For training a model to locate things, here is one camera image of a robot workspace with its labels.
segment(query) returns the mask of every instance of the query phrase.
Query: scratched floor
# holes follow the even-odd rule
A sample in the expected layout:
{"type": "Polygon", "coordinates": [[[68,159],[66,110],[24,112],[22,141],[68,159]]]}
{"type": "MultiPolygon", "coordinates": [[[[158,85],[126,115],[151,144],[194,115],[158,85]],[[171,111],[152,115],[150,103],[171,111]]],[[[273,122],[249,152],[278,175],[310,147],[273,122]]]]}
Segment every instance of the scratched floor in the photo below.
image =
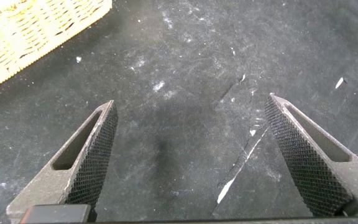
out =
{"type": "Polygon", "coordinates": [[[0,223],[110,99],[120,120],[99,221],[310,216],[272,134],[262,137],[264,101],[286,98],[358,155],[358,1],[114,4],[0,85],[0,223]]]}

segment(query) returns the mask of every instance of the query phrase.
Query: white paint speck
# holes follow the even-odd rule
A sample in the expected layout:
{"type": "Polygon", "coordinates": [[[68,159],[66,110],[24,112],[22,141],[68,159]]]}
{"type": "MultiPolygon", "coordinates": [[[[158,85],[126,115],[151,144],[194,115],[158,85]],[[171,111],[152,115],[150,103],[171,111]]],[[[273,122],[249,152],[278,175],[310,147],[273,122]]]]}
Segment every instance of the white paint speck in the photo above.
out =
{"type": "Polygon", "coordinates": [[[240,83],[241,83],[242,81],[244,81],[245,79],[246,79],[246,75],[243,74],[243,75],[242,75],[242,79],[240,80],[240,83]]]}
{"type": "Polygon", "coordinates": [[[168,18],[166,12],[162,12],[162,18],[163,18],[164,22],[165,22],[166,24],[168,24],[168,29],[172,29],[172,27],[173,27],[173,22],[171,21],[170,18],[168,18]]]}
{"type": "Polygon", "coordinates": [[[158,92],[165,85],[164,81],[160,81],[157,85],[153,87],[154,92],[158,92]]]}
{"type": "Polygon", "coordinates": [[[335,86],[335,89],[337,89],[337,88],[342,84],[342,82],[343,82],[343,77],[341,77],[341,78],[339,79],[338,83],[337,83],[336,86],[335,86]]]}

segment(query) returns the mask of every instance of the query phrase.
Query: white debris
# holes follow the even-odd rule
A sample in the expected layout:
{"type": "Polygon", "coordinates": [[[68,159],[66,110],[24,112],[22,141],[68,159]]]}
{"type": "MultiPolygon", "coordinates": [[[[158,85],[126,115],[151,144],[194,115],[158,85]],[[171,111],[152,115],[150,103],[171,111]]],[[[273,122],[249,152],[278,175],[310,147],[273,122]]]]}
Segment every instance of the white debris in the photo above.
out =
{"type": "Polygon", "coordinates": [[[153,87],[154,92],[158,92],[164,85],[165,85],[165,82],[164,82],[164,81],[160,81],[159,84],[157,84],[157,85],[155,85],[155,86],[153,87]]]}
{"type": "Polygon", "coordinates": [[[175,91],[168,91],[168,93],[164,94],[164,99],[169,100],[170,98],[172,98],[174,95],[176,95],[175,91]]]}
{"type": "Polygon", "coordinates": [[[341,78],[339,79],[338,83],[337,83],[336,86],[335,86],[335,89],[337,89],[337,88],[342,84],[342,82],[343,82],[343,77],[341,77],[341,78]]]}
{"type": "Polygon", "coordinates": [[[145,63],[145,60],[139,60],[137,63],[136,63],[136,67],[141,67],[143,66],[145,63]]]}

